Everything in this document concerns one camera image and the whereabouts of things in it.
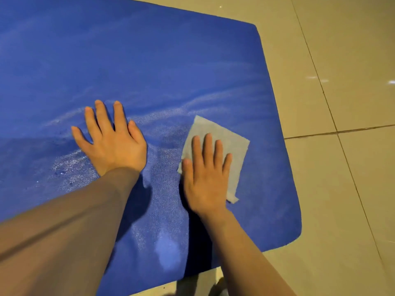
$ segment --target hand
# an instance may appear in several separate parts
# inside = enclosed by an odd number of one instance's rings
[[[201,219],[222,213],[226,210],[226,192],[232,154],[227,154],[224,164],[221,140],[215,142],[213,154],[213,138],[207,134],[204,140],[204,151],[200,147],[199,136],[192,139],[193,163],[190,159],[182,161],[182,175],[186,200]]]
[[[115,131],[108,119],[103,102],[97,100],[96,118],[91,107],[85,108],[85,120],[93,144],[82,136],[77,127],[72,127],[77,145],[91,160],[97,173],[103,176],[117,167],[129,167],[141,172],[146,164],[147,144],[134,121],[126,124],[122,104],[114,103]]]

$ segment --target floor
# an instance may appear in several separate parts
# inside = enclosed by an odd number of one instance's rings
[[[265,256],[294,291],[395,295],[395,0],[140,1],[257,26],[303,220]],[[185,282],[205,296],[221,276]]]

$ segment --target blue mat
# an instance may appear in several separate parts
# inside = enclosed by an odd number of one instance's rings
[[[126,296],[218,266],[179,193],[195,115],[251,141],[228,204],[262,250],[301,233],[301,213],[259,34],[252,24],[131,0],[2,0],[0,221],[97,175],[70,126],[123,103],[148,142],[98,295]]]

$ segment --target finger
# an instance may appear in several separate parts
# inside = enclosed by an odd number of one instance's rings
[[[136,123],[133,120],[131,120],[129,122],[128,130],[129,130],[129,133],[130,133],[131,137],[137,143],[146,143],[142,132],[140,131],[139,127],[136,125]]]
[[[229,178],[231,164],[232,164],[232,154],[227,154],[225,157],[224,166],[222,168],[222,174],[226,176],[226,178]]]
[[[208,133],[204,137],[203,160],[204,160],[205,166],[207,166],[207,167],[214,166],[213,136],[211,135],[211,133]]]
[[[104,103],[100,100],[95,101],[96,105],[96,119],[98,120],[98,124],[101,132],[104,134],[106,132],[113,131],[113,127],[111,125],[110,120],[108,119],[108,114],[106,111],[106,107]]]
[[[192,157],[193,157],[193,166],[194,166],[194,176],[199,175],[204,168],[203,155],[201,153],[199,136],[195,136],[192,139]]]
[[[89,135],[92,137],[93,143],[101,138],[102,134],[95,119],[95,112],[91,107],[85,108],[85,122]]]
[[[92,149],[92,144],[90,144],[88,141],[86,141],[86,139],[82,135],[81,130],[77,127],[72,127],[72,134],[73,134],[74,140],[76,141],[76,144],[78,145],[78,147],[85,154],[89,154]]]
[[[119,101],[115,101],[114,103],[114,124],[116,132],[128,131],[125,114],[123,112],[123,106]]]
[[[190,159],[184,159],[182,161],[182,177],[184,178],[184,185],[193,184],[194,168]]]
[[[224,159],[224,147],[221,140],[215,142],[215,152],[214,152],[214,167],[216,169],[222,169],[222,160]]]

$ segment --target person's right arm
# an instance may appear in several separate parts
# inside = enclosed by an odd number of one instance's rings
[[[295,296],[226,209],[231,154],[222,164],[222,143],[216,141],[213,153],[211,134],[205,137],[203,152],[199,137],[194,137],[192,152],[193,163],[190,159],[182,162],[185,196],[209,232],[220,257],[229,295]]]

